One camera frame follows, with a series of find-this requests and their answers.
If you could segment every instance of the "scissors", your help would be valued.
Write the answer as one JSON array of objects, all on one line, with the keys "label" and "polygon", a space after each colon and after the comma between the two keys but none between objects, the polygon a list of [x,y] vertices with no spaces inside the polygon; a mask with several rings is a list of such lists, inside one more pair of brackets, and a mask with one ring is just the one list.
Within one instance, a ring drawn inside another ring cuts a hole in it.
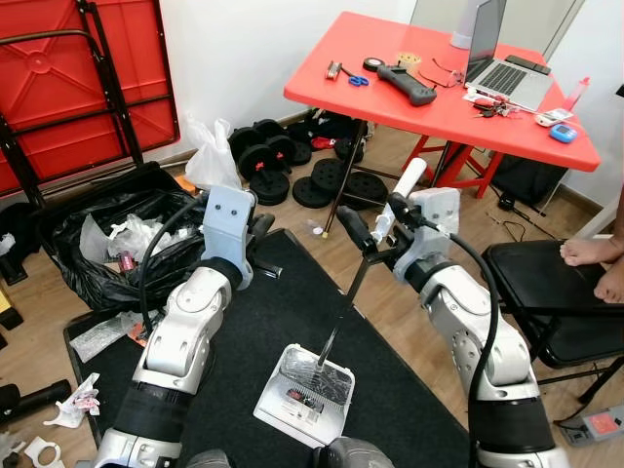
[{"label": "scissors", "polygon": [[349,70],[347,70],[344,66],[341,66],[341,68],[342,68],[342,71],[344,71],[347,75],[349,75],[349,83],[352,84],[353,86],[368,86],[369,85],[368,78],[365,78],[364,76],[354,75]]}]

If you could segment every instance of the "black rug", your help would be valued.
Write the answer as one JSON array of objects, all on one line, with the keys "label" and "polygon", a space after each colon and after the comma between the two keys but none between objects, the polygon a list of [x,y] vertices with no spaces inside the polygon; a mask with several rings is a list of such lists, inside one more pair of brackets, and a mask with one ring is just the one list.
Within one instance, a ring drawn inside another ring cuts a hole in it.
[{"label": "black rug", "polygon": [[[308,462],[311,450],[256,419],[254,407],[288,344],[321,351],[344,297],[289,231],[269,235],[258,257],[284,272],[280,280],[257,274],[234,296],[214,337],[213,371],[191,405],[178,466],[207,449],[223,449],[238,468],[303,468]],[[422,313],[415,294],[413,308]],[[70,324],[66,338],[99,320],[90,315]],[[467,434],[442,403],[355,309],[343,325],[330,354],[356,377],[343,434],[376,444],[397,468],[466,466]],[[123,337],[87,364],[68,349],[79,380],[100,373],[101,416],[91,418],[99,441],[115,419],[142,348]]]}]

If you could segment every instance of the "wooden floor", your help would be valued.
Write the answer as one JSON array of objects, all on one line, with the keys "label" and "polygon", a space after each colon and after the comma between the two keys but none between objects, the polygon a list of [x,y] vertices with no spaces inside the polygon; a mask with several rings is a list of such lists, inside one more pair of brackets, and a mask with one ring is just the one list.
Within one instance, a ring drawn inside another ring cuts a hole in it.
[{"label": "wooden floor", "polygon": [[[382,171],[397,173],[415,140],[414,135],[378,128],[369,143],[365,164]],[[330,151],[315,153],[313,162],[324,157],[332,157],[332,153]],[[432,161],[436,158],[436,155],[431,156]],[[312,163],[295,168],[291,181],[309,175],[311,170]],[[468,170],[462,174],[462,176],[471,175]],[[465,189],[462,192],[460,234],[478,251],[482,251],[492,243],[512,240],[504,227],[487,214],[499,220],[520,222],[526,227],[526,240],[547,238],[516,215],[499,210],[493,191],[488,190],[483,200],[474,198],[475,191]],[[343,288],[348,288],[359,263],[359,252],[338,223],[334,225],[327,240],[314,236],[308,226],[308,219],[324,224],[329,208],[305,209],[289,197],[287,202],[278,207],[259,210],[275,214],[276,227],[289,228],[334,280]],[[525,211],[547,231],[561,237],[572,235],[591,217],[563,199],[555,199],[552,202],[547,217],[540,217],[528,209]],[[370,223],[373,223],[375,215],[375,211],[364,212]],[[453,258],[471,274],[479,276],[476,265],[471,263],[465,254],[453,251]],[[2,331],[10,344],[0,352],[0,385],[14,382],[23,394],[61,378],[68,378],[74,385],[75,379],[65,351],[62,330],[69,320],[88,312],[88,307],[64,284],[59,271],[44,253],[30,256],[25,261],[24,267],[29,278],[7,288],[11,300],[23,315],[25,322],[13,331]],[[466,399],[451,363],[449,351],[420,309],[417,294],[411,288],[397,283],[383,266],[376,266],[365,280],[356,298],[356,304],[457,420],[466,426]],[[549,370],[541,363],[535,365],[535,371],[538,377],[566,373]],[[587,377],[542,387],[542,397],[550,419],[562,418],[575,411],[578,406],[575,397],[592,381],[593,377]],[[624,396],[623,388],[624,372],[621,371],[599,393],[589,410],[620,404]],[[11,424],[9,429],[23,431],[24,437],[28,440],[39,435],[45,440],[57,442],[62,448],[62,460],[68,468],[72,467],[76,460],[93,457],[96,446],[87,422],[84,421],[78,429],[46,427],[41,424],[41,421],[54,417],[54,414],[54,409],[45,409]],[[558,443],[567,451],[572,466],[576,468],[622,466],[624,438],[589,448],[570,448],[562,441],[558,430],[554,427],[553,433]],[[22,466],[29,466],[29,463],[23,462]]]}]

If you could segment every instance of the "red folding board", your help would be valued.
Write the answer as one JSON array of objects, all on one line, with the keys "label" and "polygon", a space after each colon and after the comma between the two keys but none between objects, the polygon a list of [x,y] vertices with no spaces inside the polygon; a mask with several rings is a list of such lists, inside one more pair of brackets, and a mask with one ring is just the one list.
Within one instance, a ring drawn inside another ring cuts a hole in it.
[{"label": "red folding board", "polygon": [[[146,150],[175,141],[176,110],[158,2],[96,3],[139,144]],[[87,18],[98,39],[93,17]],[[75,0],[0,0],[0,38],[59,29],[84,29]],[[85,38],[48,38],[0,47],[0,112],[14,132],[95,114],[18,136],[41,181],[122,156],[114,121],[104,109],[106,101]],[[3,157],[0,193],[14,185],[15,177]]]}]

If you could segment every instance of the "weight plate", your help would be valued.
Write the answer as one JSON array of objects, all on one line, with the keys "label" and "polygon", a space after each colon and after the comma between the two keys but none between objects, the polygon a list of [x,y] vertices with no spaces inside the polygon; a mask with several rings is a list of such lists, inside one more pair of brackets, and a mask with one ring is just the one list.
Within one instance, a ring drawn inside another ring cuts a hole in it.
[{"label": "weight plate", "polygon": [[264,143],[264,136],[251,127],[243,127],[232,132],[227,141],[230,143],[232,157],[236,162],[247,148]]},{"label": "weight plate", "polygon": [[258,171],[266,170],[274,161],[273,150],[266,144],[250,146],[238,160],[238,171],[246,180],[250,180]]},{"label": "weight plate", "polygon": [[312,148],[310,148],[310,145],[296,140],[294,140],[294,145],[296,152],[294,153],[294,158],[292,158],[291,166],[308,164],[310,159],[312,159]]},{"label": "weight plate", "polygon": [[305,208],[322,208],[332,202],[332,197],[317,189],[312,177],[300,178],[292,186],[292,197]]},{"label": "weight plate", "polygon": [[[351,138],[339,139],[333,146],[333,150],[338,158],[345,161],[349,156],[349,148],[351,147]],[[364,159],[363,145],[360,143],[358,151],[355,153],[355,163],[359,163]]]},{"label": "weight plate", "polygon": [[265,138],[276,137],[277,135],[286,133],[286,130],[273,119],[263,119],[259,122],[255,122],[253,124],[253,129],[263,134]]},{"label": "weight plate", "polygon": [[385,202],[388,198],[388,188],[383,181],[376,175],[369,173],[352,173],[347,178],[345,191],[375,202]]},{"label": "weight plate", "polygon": [[260,171],[252,176],[250,189],[257,195],[260,205],[279,205],[289,196],[291,183],[279,171]]},{"label": "weight plate", "polygon": [[294,154],[296,153],[296,145],[289,136],[272,136],[271,138],[267,139],[265,144],[273,149],[273,151],[275,152],[275,157],[278,161],[283,161],[288,165],[292,163],[292,160],[294,159]]},{"label": "weight plate", "polygon": [[334,196],[340,189],[344,177],[344,164],[339,159],[322,159],[314,165],[312,170],[312,183],[325,192],[326,195]]}]

